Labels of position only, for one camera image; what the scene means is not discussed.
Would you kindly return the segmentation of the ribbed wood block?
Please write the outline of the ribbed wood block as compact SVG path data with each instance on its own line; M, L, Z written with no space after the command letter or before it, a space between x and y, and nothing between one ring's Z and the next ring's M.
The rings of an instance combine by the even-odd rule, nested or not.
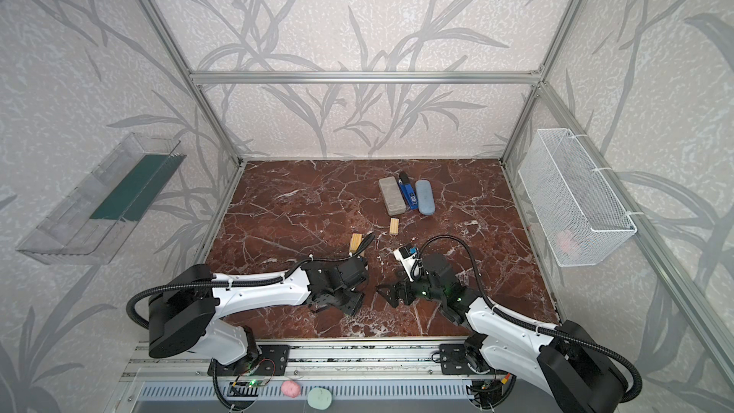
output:
M399 233L399 219L398 218L390 219L389 233L391 235L397 235Z

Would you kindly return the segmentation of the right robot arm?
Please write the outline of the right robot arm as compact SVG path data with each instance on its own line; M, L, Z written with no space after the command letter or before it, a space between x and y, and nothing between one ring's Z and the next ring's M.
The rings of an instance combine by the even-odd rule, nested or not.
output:
M552 395L564 412L613 412L622 402L630 385L580 325L554 326L487 304L442 254L420 258L414 247L393 254L403 267L399 282L378 286L378 294L392 307L434 301L449 321L471 330L464 351L474 373L508 372Z

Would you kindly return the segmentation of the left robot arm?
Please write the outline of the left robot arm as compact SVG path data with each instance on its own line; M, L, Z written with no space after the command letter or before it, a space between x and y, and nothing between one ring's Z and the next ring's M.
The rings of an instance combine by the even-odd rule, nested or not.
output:
M273 306L335 308L353 317L364 300L357 288L368 280L367 260L298 262L284 272L261 275L212 273L204 264L164 286L137 294L130 319L148 330L148 353L167 359L183 353L231 365L257 354L252 331L225 322L230 315Z

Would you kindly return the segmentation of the light blue glasses case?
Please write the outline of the light blue glasses case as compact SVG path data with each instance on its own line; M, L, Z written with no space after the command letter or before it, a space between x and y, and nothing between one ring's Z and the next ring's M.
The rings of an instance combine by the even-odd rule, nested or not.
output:
M418 200L418 211L425 216L433 215L436 211L436 203L433 196L432 185L424 179L416 181L415 192Z

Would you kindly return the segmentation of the grey glasses case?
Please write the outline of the grey glasses case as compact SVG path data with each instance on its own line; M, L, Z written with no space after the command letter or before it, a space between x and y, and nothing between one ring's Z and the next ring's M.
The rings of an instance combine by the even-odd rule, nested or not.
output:
M389 216L401 215L407 211L407 205L395 177L380 179L378 186Z

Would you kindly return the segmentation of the pink putty blob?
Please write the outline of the pink putty blob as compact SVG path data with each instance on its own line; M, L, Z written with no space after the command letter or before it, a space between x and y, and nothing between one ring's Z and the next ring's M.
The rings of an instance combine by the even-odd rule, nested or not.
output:
M290 398L296 399L302 393L302 386L295 380L285 380L280 386L281 393Z

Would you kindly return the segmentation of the pale green putty blob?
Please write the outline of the pale green putty blob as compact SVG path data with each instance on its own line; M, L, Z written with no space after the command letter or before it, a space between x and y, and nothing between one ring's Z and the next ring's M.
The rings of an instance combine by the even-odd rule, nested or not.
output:
M327 410L333 403L333 394L324 387L314 387L307 395L307 404L317 411Z

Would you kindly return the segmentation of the pink object in basket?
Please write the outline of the pink object in basket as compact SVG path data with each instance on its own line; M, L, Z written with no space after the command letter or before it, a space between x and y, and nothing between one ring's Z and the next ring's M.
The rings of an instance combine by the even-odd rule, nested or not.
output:
M556 244L561 252L572 260L577 260L581 253L581 246L571 231L561 231L556 235Z

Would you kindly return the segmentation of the aluminium mounting rail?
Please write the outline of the aluminium mounting rail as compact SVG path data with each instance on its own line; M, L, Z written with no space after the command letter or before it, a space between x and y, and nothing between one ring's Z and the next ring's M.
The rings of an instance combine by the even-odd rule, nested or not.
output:
M444 368L456 369L440 354L443 344L461 344L466 338L297 338L261 340L263 347L286 345L286 356L263 349L265 361L257 371L225 380L441 380ZM209 380L209 360L184 353L169 359L151 359L148 346L139 343L123 369L123 382L138 380Z

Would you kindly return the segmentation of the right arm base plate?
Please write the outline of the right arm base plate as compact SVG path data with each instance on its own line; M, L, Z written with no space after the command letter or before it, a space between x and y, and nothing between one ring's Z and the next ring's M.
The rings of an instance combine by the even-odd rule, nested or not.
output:
M466 356L466 348L462 343L440 344L438 363L441 365L441 372L445 376L483 375L483 372L478 372L470 366Z

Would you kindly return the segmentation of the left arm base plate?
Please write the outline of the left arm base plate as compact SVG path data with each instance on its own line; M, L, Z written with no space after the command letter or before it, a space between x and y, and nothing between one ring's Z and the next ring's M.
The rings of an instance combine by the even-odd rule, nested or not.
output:
M247 355L241 361L230 365L221 365L214 361L208 367L208 376L216 374L218 377L237 376L284 376L290 355L290 345L267 344L259 347L258 356Z

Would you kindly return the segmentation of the clear plastic wall tray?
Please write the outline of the clear plastic wall tray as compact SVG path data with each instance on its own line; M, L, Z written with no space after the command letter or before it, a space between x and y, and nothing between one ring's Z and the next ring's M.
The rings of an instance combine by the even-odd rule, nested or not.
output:
M185 158L178 139L128 134L17 250L45 265L110 263Z

